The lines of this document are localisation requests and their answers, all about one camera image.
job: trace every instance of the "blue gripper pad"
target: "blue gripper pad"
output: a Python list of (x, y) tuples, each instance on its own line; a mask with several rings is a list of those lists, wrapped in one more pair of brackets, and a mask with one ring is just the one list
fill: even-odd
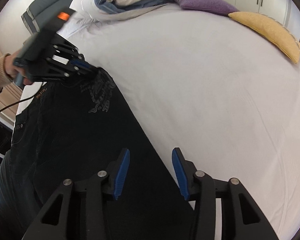
[(188, 180), (185, 174), (185, 171), (182, 167), (181, 161), (178, 157), (177, 151), (174, 149), (172, 151), (172, 164), (174, 168), (174, 172), (176, 173), (179, 188), (180, 188), (180, 193), (183, 195), (186, 201), (189, 200), (190, 193), (188, 190)]
[(124, 181), (127, 176), (129, 164), (130, 164), (130, 151), (127, 149), (122, 158), (122, 162), (119, 167), (117, 177), (114, 180), (113, 197), (115, 200), (118, 200), (118, 197), (121, 195)]

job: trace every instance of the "white bed sheet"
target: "white bed sheet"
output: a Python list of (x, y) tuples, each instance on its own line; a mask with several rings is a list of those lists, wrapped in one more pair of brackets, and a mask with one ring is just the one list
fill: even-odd
[[(114, 78), (173, 177), (171, 152), (180, 147), (213, 178), (237, 177), (280, 240), (294, 236), (300, 227), (300, 63), (229, 18), (176, 5), (93, 24), (69, 41)], [(22, 97), (39, 86), (26, 87)]]

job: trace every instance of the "orange light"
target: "orange light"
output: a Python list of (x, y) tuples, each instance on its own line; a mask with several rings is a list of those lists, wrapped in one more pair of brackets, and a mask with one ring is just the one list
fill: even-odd
[(67, 21), (67, 20), (70, 18), (70, 15), (67, 14), (67, 13), (61, 12), (61, 13), (58, 15), (58, 18), (61, 19), (61, 20)]

